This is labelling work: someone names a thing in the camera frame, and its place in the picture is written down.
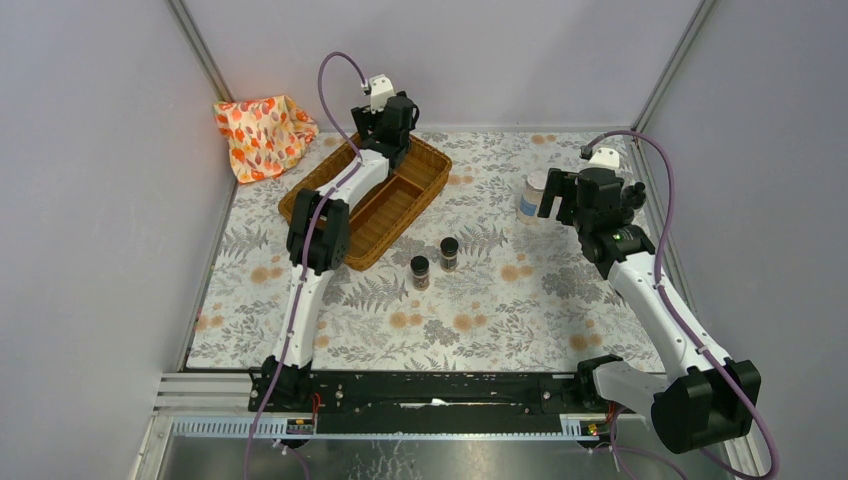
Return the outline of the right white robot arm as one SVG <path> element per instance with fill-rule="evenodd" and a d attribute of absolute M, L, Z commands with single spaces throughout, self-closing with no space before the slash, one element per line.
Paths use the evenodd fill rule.
<path fill-rule="evenodd" d="M 644 190 L 609 168 L 551 168 L 537 215 L 575 229 L 583 256 L 636 315 L 666 373 L 660 379 L 612 354 L 584 360 L 575 402 L 589 412 L 619 404 L 648 419 L 663 445 L 679 454 L 747 435 L 754 418 L 744 403 L 756 401 L 761 375 L 714 341 L 656 268 L 656 249 L 633 222 Z"/>

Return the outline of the blue label pellet jar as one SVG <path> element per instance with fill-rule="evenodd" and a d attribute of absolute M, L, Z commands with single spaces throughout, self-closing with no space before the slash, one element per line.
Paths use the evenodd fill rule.
<path fill-rule="evenodd" d="M 517 216 L 522 223 L 529 225 L 536 222 L 546 180 L 547 172 L 544 170 L 535 170 L 525 177 L 524 190 L 517 208 Z"/>

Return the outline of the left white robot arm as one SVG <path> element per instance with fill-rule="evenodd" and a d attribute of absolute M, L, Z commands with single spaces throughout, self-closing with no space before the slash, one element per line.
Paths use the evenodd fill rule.
<path fill-rule="evenodd" d="M 354 159 L 323 186 L 297 191 L 286 240 L 292 283 L 285 328 L 252 388 L 259 402 L 252 411 L 260 414 L 270 405 L 296 411 L 309 401 L 318 314 L 351 246 L 351 211 L 403 162 L 419 115 L 404 91 L 376 106 L 354 109 L 360 140 Z"/>

